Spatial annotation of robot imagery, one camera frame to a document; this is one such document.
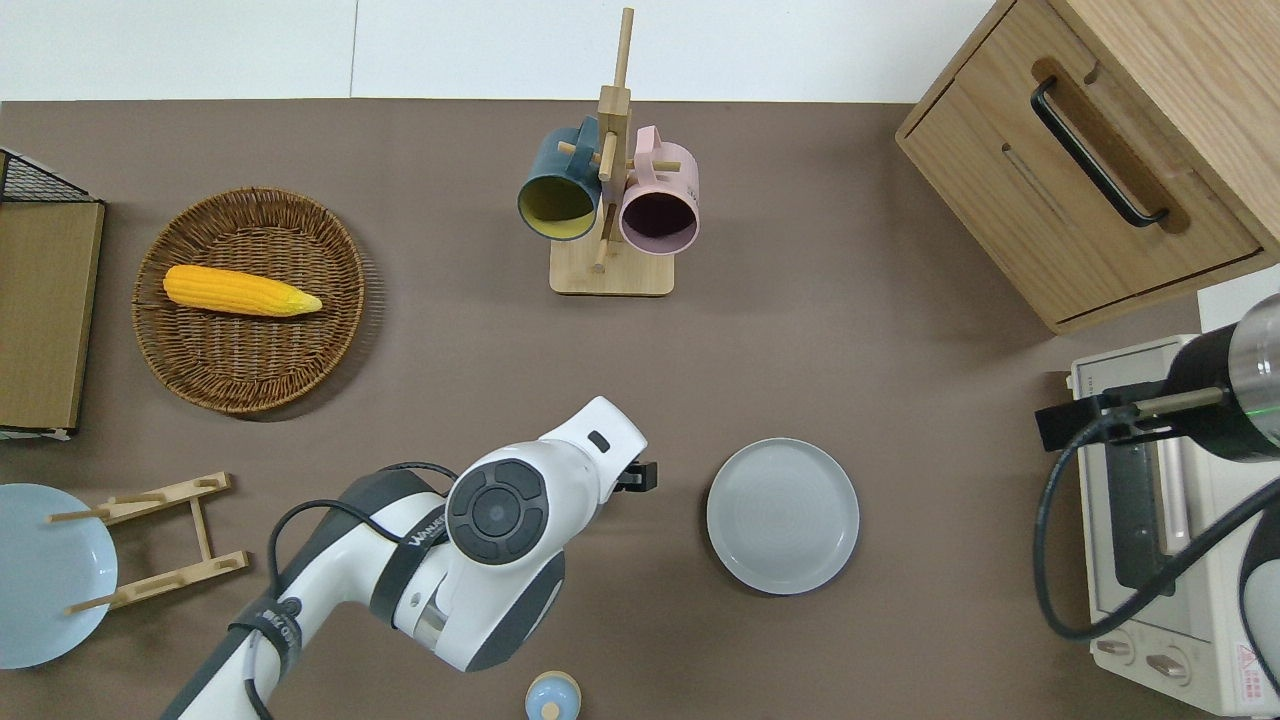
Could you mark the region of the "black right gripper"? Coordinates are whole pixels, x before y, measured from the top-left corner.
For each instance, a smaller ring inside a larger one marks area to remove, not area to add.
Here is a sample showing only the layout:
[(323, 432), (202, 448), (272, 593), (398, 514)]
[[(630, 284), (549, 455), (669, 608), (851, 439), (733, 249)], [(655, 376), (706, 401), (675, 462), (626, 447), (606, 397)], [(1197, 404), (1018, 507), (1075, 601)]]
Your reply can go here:
[[(1234, 398), (1229, 356), (1234, 324), (1203, 333), (1183, 346), (1170, 366), (1164, 391), (1189, 395), (1199, 404), (1172, 415), (1172, 428), (1207, 452), (1230, 460), (1236, 451), (1231, 436)], [(1042, 407), (1034, 413), (1046, 452), (1065, 450), (1083, 433), (1083, 445), (1123, 445), (1133, 437), (1137, 402), (1107, 392)]]

